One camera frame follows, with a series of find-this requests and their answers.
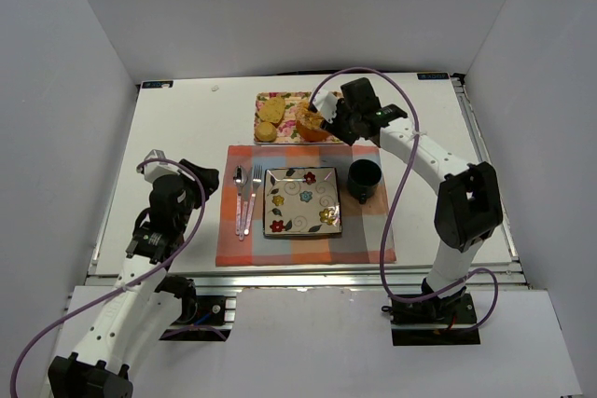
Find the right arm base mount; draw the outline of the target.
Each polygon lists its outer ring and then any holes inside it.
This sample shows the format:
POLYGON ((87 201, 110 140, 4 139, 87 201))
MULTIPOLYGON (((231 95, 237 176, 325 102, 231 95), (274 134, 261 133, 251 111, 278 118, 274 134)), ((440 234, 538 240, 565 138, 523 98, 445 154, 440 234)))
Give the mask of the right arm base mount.
POLYGON ((391 325, 395 347, 439 347, 479 345, 479 330, 471 294, 465 293, 447 306, 438 300, 405 304, 390 300, 381 308, 391 325))

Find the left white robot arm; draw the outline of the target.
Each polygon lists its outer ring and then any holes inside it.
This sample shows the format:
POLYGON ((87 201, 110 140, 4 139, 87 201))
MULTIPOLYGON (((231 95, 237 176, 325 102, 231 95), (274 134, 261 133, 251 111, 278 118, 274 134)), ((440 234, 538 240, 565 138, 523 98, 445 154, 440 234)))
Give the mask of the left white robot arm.
POLYGON ((193 322, 199 307, 193 280, 173 275, 174 257, 197 230, 194 211, 219 187, 216 169, 186 159, 154 155, 137 168, 150 183, 148 205, 137 216, 132 238, 112 291, 68 356, 48 370, 55 397, 130 397, 132 370, 175 323, 193 322))

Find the metal tongs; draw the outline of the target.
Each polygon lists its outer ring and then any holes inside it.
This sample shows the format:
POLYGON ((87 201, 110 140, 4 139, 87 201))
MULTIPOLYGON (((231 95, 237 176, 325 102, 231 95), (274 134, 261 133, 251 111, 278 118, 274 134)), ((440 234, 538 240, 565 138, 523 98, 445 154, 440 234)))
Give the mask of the metal tongs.
POLYGON ((296 113, 297 124, 309 130, 320 130, 323 117, 309 109, 300 109, 296 113))

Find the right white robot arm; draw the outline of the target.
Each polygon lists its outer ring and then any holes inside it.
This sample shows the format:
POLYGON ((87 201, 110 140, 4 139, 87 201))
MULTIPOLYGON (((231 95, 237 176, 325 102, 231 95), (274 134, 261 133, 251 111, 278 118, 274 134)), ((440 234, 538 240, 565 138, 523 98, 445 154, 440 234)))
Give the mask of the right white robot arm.
POLYGON ((464 295, 479 249, 503 223, 496 171, 488 162, 474 164, 454 155, 424 134, 410 99, 406 110, 382 105, 365 77, 340 90, 336 96, 317 87, 310 98, 309 108, 322 117, 322 129, 348 145, 360 139, 374 143, 403 161, 404 173, 416 172, 436 194, 439 246, 416 300, 439 314, 464 295))

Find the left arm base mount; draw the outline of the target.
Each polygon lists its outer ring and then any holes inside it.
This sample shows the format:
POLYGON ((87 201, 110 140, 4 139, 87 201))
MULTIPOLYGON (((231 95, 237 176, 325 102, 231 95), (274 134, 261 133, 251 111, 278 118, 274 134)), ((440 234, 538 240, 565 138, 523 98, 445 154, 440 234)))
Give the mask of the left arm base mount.
POLYGON ((181 307, 181 315, 162 335, 165 341, 216 341, 228 339, 234 319, 235 299, 215 293, 198 294, 192 279, 168 276, 157 292, 173 295, 181 307))

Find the orange sugar-topped bun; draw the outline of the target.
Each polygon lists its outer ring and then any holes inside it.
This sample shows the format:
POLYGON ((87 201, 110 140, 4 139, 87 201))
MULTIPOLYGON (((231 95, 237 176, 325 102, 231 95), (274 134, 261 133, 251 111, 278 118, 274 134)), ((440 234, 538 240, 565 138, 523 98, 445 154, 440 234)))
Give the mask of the orange sugar-topped bun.
POLYGON ((298 103, 295 116, 296 129, 304 141, 322 142, 331 136, 322 128, 323 117, 318 112, 311 111, 307 102, 298 103))

